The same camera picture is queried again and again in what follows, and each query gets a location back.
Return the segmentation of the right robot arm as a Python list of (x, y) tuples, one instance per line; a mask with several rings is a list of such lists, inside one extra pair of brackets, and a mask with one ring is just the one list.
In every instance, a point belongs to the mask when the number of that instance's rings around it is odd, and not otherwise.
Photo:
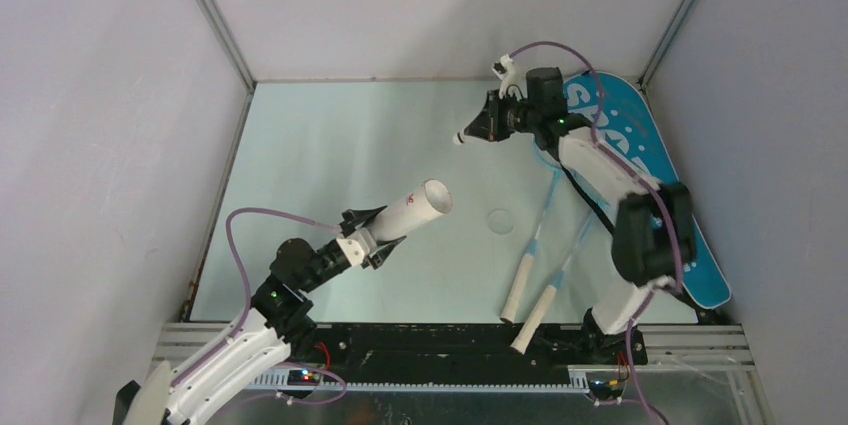
[(682, 291), (684, 268), (699, 257), (690, 190), (680, 181), (650, 174), (603, 136), (607, 97), (596, 70), (587, 71), (597, 93), (591, 114), (569, 109), (565, 79), (557, 67), (531, 69), (520, 80), (504, 57), (493, 72), (498, 87), (488, 91), (482, 110), (456, 139), (495, 143), (528, 134), (585, 195), (610, 235), (618, 275), (589, 308), (595, 327), (581, 337), (585, 356), (606, 363), (620, 352), (620, 335), (635, 330), (658, 291)]

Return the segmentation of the blue racket cover bag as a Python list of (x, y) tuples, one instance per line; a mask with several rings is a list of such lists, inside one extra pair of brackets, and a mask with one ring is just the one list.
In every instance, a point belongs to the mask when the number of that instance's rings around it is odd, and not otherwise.
[[(596, 82), (588, 72), (564, 80), (568, 110), (589, 119), (597, 115), (599, 93), (604, 105), (599, 134), (632, 164), (663, 182), (679, 179), (644, 95), (624, 78), (599, 74)], [(698, 223), (694, 224), (696, 259), (684, 266), (684, 286), (704, 309), (717, 309), (730, 301), (732, 292)]]

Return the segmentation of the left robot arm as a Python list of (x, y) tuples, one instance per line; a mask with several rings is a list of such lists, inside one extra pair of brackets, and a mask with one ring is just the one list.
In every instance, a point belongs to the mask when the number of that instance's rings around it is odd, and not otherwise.
[(316, 348), (308, 292), (350, 268), (380, 267), (426, 221), (401, 201), (345, 211), (335, 237), (319, 248), (302, 238), (284, 241), (267, 278), (246, 290), (243, 310), (221, 332), (180, 364), (164, 361), (144, 383), (118, 391), (113, 423), (205, 424), (269, 368), (308, 359)]

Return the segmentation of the white shuttlecock tube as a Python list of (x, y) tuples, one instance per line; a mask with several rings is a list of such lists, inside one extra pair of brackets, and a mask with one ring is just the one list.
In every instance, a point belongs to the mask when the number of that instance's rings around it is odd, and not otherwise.
[(452, 208), (448, 187), (440, 180), (429, 179), (380, 211), (365, 228), (377, 242), (390, 242), (447, 215)]

